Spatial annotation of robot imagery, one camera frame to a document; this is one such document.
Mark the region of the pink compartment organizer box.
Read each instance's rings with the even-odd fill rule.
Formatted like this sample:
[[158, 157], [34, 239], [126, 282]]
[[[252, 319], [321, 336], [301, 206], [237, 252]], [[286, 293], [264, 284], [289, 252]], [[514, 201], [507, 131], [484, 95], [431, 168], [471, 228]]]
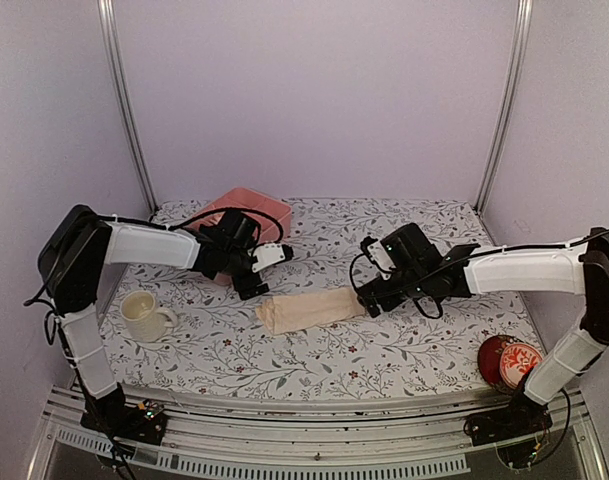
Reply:
[[[247, 208], [263, 212], [277, 221], [282, 227], [282, 239], [287, 238], [290, 234], [292, 208], [282, 200], [252, 189], [236, 187], [202, 208], [199, 214], [223, 207]], [[249, 213], [249, 216], [260, 223], [260, 243], [275, 242], [277, 240], [279, 229], [272, 220], [253, 213]]]

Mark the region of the peach underwear pile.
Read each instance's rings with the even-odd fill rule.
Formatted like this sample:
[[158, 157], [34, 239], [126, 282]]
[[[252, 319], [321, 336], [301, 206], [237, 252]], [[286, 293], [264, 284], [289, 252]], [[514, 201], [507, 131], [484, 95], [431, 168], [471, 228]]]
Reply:
[[366, 314], [357, 295], [349, 287], [315, 293], [273, 296], [259, 305], [255, 311], [264, 327], [274, 336]]

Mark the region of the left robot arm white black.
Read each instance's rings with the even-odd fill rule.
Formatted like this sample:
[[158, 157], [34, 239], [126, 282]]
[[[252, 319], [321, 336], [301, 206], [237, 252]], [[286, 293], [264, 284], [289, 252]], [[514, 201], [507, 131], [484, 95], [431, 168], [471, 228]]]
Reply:
[[48, 306], [44, 329], [48, 343], [60, 342], [85, 397], [81, 424], [109, 440], [130, 439], [158, 445], [168, 418], [161, 405], [146, 400], [126, 404], [112, 373], [99, 333], [97, 290], [104, 266], [153, 264], [199, 272], [209, 279], [228, 275], [243, 300], [268, 290], [259, 273], [291, 259], [292, 249], [278, 241], [260, 244], [257, 211], [218, 209], [215, 225], [196, 232], [184, 223], [171, 226], [119, 216], [101, 216], [86, 205], [73, 207], [38, 256], [43, 284], [28, 305]]

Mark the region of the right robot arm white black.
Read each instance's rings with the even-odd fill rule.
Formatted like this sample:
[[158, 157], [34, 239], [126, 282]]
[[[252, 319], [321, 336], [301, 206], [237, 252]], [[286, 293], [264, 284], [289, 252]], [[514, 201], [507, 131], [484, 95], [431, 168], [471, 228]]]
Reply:
[[440, 254], [420, 227], [404, 225], [382, 240], [365, 238], [361, 254], [376, 267], [373, 280], [353, 288], [371, 317], [423, 298], [440, 307], [449, 298], [496, 291], [581, 295], [580, 319], [518, 383], [507, 406], [469, 416], [474, 445], [534, 434], [552, 425], [548, 405], [609, 348], [609, 228], [557, 244], [457, 245]]

